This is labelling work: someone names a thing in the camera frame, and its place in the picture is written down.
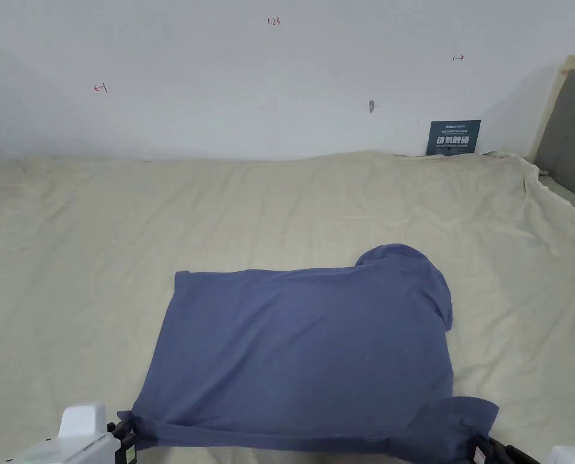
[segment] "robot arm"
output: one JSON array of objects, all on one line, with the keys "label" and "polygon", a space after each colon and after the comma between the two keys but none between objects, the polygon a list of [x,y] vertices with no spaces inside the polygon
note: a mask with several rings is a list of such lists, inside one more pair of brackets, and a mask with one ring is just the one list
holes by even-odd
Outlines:
[{"label": "robot arm", "polygon": [[127,424],[107,424],[105,405],[66,408],[57,437],[46,438],[6,464],[137,464],[135,433]]}]

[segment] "mattress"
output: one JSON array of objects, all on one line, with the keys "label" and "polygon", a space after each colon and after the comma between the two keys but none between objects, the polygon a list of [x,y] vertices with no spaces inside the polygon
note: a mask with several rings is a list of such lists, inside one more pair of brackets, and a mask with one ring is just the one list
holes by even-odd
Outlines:
[{"label": "mattress", "polygon": [[[33,158],[0,167],[0,460],[56,434],[69,405],[104,402],[113,419],[131,407],[177,271],[347,266],[393,242],[443,273],[454,391],[500,406],[492,436],[539,460],[575,444],[575,207],[524,160]],[[140,454],[143,463],[388,459]]]}]

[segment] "wooden bed frame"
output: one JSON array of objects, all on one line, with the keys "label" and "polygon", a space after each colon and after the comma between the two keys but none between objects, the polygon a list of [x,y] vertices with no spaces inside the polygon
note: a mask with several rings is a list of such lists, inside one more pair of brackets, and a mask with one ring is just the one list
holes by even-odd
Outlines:
[{"label": "wooden bed frame", "polygon": [[575,194],[575,55],[567,57],[553,85],[526,160]]}]

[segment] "gray headboard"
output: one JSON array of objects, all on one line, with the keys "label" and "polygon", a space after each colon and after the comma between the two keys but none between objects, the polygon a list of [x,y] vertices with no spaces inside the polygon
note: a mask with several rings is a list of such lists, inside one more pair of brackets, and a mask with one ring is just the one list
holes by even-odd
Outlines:
[{"label": "gray headboard", "polygon": [[575,69],[569,71],[556,99],[535,164],[575,194]]}]

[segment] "wrinkled sheet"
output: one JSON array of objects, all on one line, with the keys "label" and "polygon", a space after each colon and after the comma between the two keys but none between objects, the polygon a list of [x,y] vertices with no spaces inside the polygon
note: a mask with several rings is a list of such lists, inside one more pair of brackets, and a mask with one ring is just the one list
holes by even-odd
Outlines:
[{"label": "wrinkled sheet", "polygon": [[[114,419],[130,407],[178,270],[346,266],[392,242],[444,275],[454,393],[500,406],[492,436],[539,460],[575,444],[575,208],[525,161],[35,158],[0,167],[0,459],[56,434],[66,406],[102,401]],[[248,448],[140,458],[388,460]]]},{"label": "wrinkled sheet", "polygon": [[498,407],[452,395],[451,293],[400,243],[346,267],[176,274],[131,411],[139,450],[250,446],[467,460]]}]

